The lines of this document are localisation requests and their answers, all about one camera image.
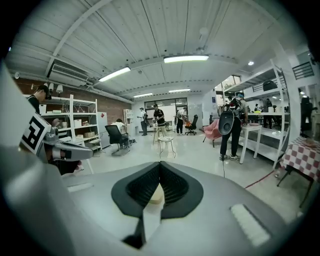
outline red cable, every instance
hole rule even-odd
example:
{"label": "red cable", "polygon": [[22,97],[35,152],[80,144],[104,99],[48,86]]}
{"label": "red cable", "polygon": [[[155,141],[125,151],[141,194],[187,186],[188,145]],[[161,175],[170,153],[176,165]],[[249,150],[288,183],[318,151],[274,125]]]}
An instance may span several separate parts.
{"label": "red cable", "polygon": [[270,173],[269,173],[269,174],[267,174],[266,176],[262,177],[261,179],[258,179],[258,180],[257,180],[257,181],[255,181],[254,183],[252,183],[252,184],[250,184],[250,185],[246,186],[246,187],[245,187],[245,189],[247,189],[247,188],[249,188],[249,187],[253,186],[254,184],[256,184],[256,183],[258,183],[258,182],[260,182],[260,181],[262,181],[263,179],[265,179],[266,177],[268,177],[270,174],[272,174],[274,171],[275,171],[275,170],[273,170],[272,172],[270,172]]}

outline refrigerator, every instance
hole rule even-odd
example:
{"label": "refrigerator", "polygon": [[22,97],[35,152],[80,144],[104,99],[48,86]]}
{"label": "refrigerator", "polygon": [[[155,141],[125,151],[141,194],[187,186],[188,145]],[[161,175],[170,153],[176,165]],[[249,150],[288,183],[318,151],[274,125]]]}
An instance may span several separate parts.
{"label": "refrigerator", "polygon": [[110,137],[105,127],[108,125],[107,112],[98,112],[96,121],[99,133],[102,134],[102,136],[100,137],[101,147],[104,149],[105,147],[110,146]]}

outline recessed ceiling light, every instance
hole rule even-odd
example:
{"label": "recessed ceiling light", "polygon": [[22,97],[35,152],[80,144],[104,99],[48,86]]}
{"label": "recessed ceiling light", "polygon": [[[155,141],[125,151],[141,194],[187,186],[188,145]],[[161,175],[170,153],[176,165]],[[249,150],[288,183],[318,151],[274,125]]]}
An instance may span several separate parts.
{"label": "recessed ceiling light", "polygon": [[163,57],[164,63],[187,62],[187,61],[206,61],[209,55],[178,55]]}
{"label": "recessed ceiling light", "polygon": [[169,93],[189,92],[190,89],[170,90]]}
{"label": "recessed ceiling light", "polygon": [[121,68],[121,69],[119,69],[119,70],[117,70],[117,71],[114,71],[114,72],[112,72],[112,73],[110,73],[110,74],[107,74],[106,76],[100,78],[99,81],[100,81],[100,82],[107,81],[107,80],[109,80],[109,79],[111,79],[111,78],[114,78],[114,77],[116,77],[116,76],[119,76],[119,75],[121,75],[121,74],[123,74],[123,73],[129,72],[130,70],[131,70],[131,69],[130,69],[128,66],[126,66],[126,67]]}
{"label": "recessed ceiling light", "polygon": [[152,93],[146,93],[146,94],[141,94],[141,95],[136,95],[136,96],[133,96],[134,98],[139,98],[139,97],[143,97],[143,96],[151,96],[153,95]]}

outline pink armchair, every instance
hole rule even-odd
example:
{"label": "pink armchair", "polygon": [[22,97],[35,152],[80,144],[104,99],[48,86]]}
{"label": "pink armchair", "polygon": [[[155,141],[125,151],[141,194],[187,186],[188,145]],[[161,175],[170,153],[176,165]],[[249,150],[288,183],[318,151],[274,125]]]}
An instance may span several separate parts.
{"label": "pink armchair", "polygon": [[219,127],[219,119],[214,120],[213,123],[210,124],[209,126],[203,127],[205,137],[202,142],[205,142],[205,139],[208,138],[212,140],[212,145],[213,147],[215,147],[215,139],[222,137],[222,135],[218,131],[218,127]]}

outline air conditioner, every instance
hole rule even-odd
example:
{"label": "air conditioner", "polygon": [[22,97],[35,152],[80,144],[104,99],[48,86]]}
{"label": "air conditioner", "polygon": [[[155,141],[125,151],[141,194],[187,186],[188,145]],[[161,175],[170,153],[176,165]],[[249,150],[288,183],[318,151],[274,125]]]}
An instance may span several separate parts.
{"label": "air conditioner", "polygon": [[71,68],[59,64],[53,64],[49,79],[71,86],[83,86],[87,83],[88,76]]}

